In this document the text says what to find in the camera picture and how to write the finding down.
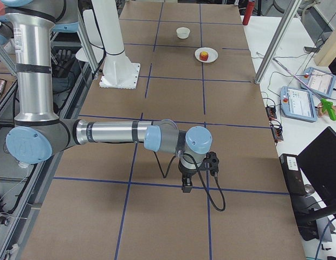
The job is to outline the person hand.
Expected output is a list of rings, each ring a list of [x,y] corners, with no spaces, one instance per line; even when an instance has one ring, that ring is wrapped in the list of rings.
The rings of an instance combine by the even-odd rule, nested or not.
[[[322,117],[322,116],[328,116],[328,111],[322,111],[323,110],[323,107],[322,107],[322,104],[318,104],[318,117]],[[335,115],[336,115],[336,106],[333,106],[333,110],[335,112]]]

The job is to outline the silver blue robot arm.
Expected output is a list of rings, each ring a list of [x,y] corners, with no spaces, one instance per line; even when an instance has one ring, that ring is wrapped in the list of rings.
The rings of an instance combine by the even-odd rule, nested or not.
[[[147,150],[172,153],[179,158],[182,190],[192,188],[191,178],[210,170],[211,133],[196,126],[181,131],[171,120],[87,122],[62,120],[53,110],[50,33],[76,32],[77,1],[4,1],[14,29],[20,111],[7,134],[11,155],[37,164],[75,145],[89,142],[142,143]]]

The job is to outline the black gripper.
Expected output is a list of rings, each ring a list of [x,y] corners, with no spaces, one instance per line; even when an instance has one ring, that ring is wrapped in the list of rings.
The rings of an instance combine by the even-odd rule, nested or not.
[[[186,168],[181,162],[178,164],[178,169],[182,174],[182,192],[190,193],[193,187],[192,176],[197,173],[197,169]]]

